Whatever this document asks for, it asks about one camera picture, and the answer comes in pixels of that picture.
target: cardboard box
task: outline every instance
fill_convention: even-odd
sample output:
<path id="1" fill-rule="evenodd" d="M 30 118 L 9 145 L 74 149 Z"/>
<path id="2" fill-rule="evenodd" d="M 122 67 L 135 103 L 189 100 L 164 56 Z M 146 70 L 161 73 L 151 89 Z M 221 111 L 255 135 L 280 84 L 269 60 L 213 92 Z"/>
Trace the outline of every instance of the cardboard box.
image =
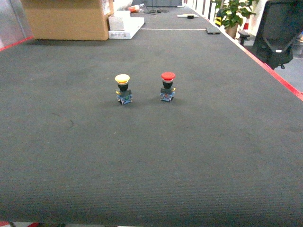
<path id="1" fill-rule="evenodd" d="M 143 17 L 131 17 L 130 26 L 125 31 L 109 31 L 110 39 L 131 39 L 144 24 Z"/>
<path id="2" fill-rule="evenodd" d="M 107 40 L 113 0 L 21 0 L 35 39 Z"/>
<path id="3" fill-rule="evenodd" d="M 111 31 L 124 31 L 130 25 L 131 11 L 116 11 L 108 18 Z"/>

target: potted plant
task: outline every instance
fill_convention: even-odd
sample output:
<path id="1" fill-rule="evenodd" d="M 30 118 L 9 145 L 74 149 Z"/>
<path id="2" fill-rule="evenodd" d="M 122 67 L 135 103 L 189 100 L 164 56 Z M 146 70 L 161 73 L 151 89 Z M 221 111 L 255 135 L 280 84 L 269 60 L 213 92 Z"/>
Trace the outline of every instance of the potted plant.
<path id="1" fill-rule="evenodd" d="M 243 18 L 249 18 L 252 12 L 254 0 L 212 0 L 216 3 L 216 9 L 220 9 L 222 23 L 226 33 L 232 38 L 236 37 L 238 26 L 243 24 Z"/>

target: plant pot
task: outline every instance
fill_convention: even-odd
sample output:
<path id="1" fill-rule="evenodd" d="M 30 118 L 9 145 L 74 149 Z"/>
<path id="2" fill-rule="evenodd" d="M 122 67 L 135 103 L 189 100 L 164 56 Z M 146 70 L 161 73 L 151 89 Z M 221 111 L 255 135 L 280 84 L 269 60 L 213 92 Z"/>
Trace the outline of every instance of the plant pot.
<path id="1" fill-rule="evenodd" d="M 233 39 L 236 38 L 236 34 L 238 31 L 238 23 L 234 27 L 228 27 L 225 31 L 226 33 Z"/>

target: black object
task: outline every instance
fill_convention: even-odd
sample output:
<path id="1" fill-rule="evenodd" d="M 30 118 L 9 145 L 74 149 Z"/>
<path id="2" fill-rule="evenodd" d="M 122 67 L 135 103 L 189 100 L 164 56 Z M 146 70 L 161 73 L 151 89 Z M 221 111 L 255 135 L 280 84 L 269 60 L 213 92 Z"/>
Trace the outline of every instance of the black object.
<path id="1" fill-rule="evenodd" d="M 173 83 L 173 82 L 166 83 L 166 82 L 163 81 L 163 86 L 164 86 L 165 89 L 170 89 L 171 86 L 172 86 L 172 83 Z"/>
<path id="2" fill-rule="evenodd" d="M 214 27 L 214 26 L 207 26 L 206 32 L 210 35 L 221 33 L 221 31 L 217 27 Z"/>
<path id="3" fill-rule="evenodd" d="M 303 31 L 303 0 L 266 2 L 253 46 L 245 46 L 272 69 L 293 59 L 292 44 Z M 239 32 L 241 45 L 247 38 Z"/>
<path id="4" fill-rule="evenodd" d="M 125 92 L 128 89 L 128 83 L 123 85 L 118 84 L 118 87 L 120 88 L 121 92 Z"/>
<path id="5" fill-rule="evenodd" d="M 240 44 L 243 46 L 244 41 L 247 40 L 248 37 L 250 37 L 250 34 L 242 30 L 238 31 L 238 33 L 240 34 Z"/>

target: red table edge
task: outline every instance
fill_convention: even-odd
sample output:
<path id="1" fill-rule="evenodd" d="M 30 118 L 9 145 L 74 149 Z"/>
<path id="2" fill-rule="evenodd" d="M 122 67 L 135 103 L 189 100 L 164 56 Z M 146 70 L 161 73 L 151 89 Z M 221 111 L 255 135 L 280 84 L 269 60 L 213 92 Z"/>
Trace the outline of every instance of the red table edge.
<path id="1" fill-rule="evenodd" d="M 282 78 L 279 74 L 277 74 L 272 68 L 270 68 L 267 64 L 263 63 L 259 60 L 255 55 L 245 49 L 240 43 L 236 42 L 229 35 L 225 34 L 227 38 L 233 41 L 241 50 L 243 50 L 252 60 L 254 60 L 259 66 L 265 69 L 270 75 L 272 75 L 277 81 L 279 81 L 284 87 L 290 90 L 295 96 L 297 96 L 300 100 L 303 101 L 303 93 L 292 86 L 288 81 Z"/>
<path id="2" fill-rule="evenodd" d="M 25 42 L 26 40 L 33 39 L 33 38 L 34 38 L 33 36 L 27 37 L 27 38 L 22 39 L 22 40 L 20 40 L 20 41 L 18 41 L 18 42 L 15 42 L 15 43 L 13 43 L 13 44 L 10 44 L 10 45 L 8 45 L 8 46 L 5 46 L 5 47 L 0 48 L 0 51 L 4 51 L 4 50 L 6 50 L 6 49 L 8 49 L 8 48 L 10 48 L 10 47 L 19 45 L 19 44 Z"/>

